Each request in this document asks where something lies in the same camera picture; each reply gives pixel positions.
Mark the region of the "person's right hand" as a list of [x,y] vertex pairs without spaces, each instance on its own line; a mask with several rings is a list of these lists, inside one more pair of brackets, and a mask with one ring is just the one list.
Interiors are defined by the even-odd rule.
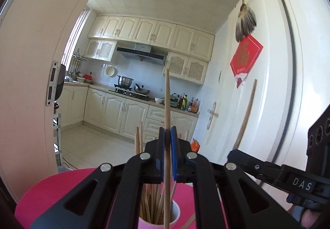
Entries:
[[292,206],[288,212],[301,224],[302,228],[329,228],[329,206],[322,212]]

